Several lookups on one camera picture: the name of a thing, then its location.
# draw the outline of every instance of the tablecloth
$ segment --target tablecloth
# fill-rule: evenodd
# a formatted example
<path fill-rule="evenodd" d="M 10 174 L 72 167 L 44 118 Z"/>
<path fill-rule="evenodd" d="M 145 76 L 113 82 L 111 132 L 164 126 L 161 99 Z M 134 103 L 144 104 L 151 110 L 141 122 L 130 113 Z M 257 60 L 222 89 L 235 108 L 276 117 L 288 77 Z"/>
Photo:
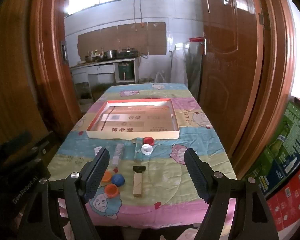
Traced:
<path fill-rule="evenodd" d="M 143 155 L 146 166 L 142 197 L 133 196 L 135 144 L 131 140 L 89 138 L 86 128 L 106 100 L 171 98 L 180 127 L 178 139 L 155 140 L 151 155 Z M 110 87 L 79 120 L 52 159 L 50 180 L 64 179 L 95 156 L 96 147 L 105 147 L 112 159 L 118 143 L 125 145 L 118 170 L 125 178 L 115 198 L 107 198 L 102 183 L 86 204 L 94 225 L 118 225 L 135 228 L 162 228 L 201 223 L 208 205 L 198 197 L 184 163 L 184 152 L 193 148 L 214 171 L 236 179 L 222 144 L 196 100 L 183 84 L 133 84 Z M 225 231 L 229 231 L 235 199 L 228 207 Z"/>

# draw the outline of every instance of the red object on wall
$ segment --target red object on wall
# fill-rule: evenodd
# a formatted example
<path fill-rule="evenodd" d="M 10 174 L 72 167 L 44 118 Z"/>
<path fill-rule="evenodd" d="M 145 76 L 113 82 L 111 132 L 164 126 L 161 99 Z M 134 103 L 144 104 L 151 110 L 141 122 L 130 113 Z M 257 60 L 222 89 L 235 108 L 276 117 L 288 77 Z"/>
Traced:
<path fill-rule="evenodd" d="M 204 37 L 196 37 L 196 38 L 190 38 L 189 41 L 190 42 L 200 42 L 203 41 Z"/>

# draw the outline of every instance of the door handle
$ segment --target door handle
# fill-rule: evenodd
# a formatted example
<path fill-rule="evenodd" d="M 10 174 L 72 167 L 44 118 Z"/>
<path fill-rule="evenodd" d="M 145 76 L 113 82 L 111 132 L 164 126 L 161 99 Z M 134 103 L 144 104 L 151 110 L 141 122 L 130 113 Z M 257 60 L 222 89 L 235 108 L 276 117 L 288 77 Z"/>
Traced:
<path fill-rule="evenodd" d="M 205 38 L 203 41 L 203 55 L 206 56 L 207 55 L 207 39 Z"/>
<path fill-rule="evenodd" d="M 68 63 L 67 42 L 61 41 L 60 45 L 61 45 L 61 57 L 62 57 L 63 64 L 67 64 Z"/>

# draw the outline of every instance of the door frame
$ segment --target door frame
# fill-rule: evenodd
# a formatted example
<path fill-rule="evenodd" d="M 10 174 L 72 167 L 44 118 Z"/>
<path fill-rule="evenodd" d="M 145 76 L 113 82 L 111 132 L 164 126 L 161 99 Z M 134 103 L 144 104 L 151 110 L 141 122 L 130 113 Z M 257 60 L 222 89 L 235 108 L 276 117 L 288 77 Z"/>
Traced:
<path fill-rule="evenodd" d="M 241 179 L 269 142 L 280 121 L 292 87 L 295 65 L 294 23 L 287 0 L 264 0 L 264 71 L 255 107 L 231 164 Z"/>
<path fill-rule="evenodd" d="M 64 0 L 32 0 L 30 50 L 39 105 L 48 128 L 65 137 L 82 117 L 69 65 L 61 58 Z"/>

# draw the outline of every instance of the green air fryer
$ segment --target green air fryer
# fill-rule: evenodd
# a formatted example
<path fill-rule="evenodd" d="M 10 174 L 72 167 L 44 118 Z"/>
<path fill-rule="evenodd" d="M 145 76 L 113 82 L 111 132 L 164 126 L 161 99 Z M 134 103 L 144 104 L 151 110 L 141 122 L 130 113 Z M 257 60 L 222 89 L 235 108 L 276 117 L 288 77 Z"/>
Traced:
<path fill-rule="evenodd" d="M 118 64 L 119 79 L 132 80 L 134 79 L 133 62 L 124 62 Z"/>

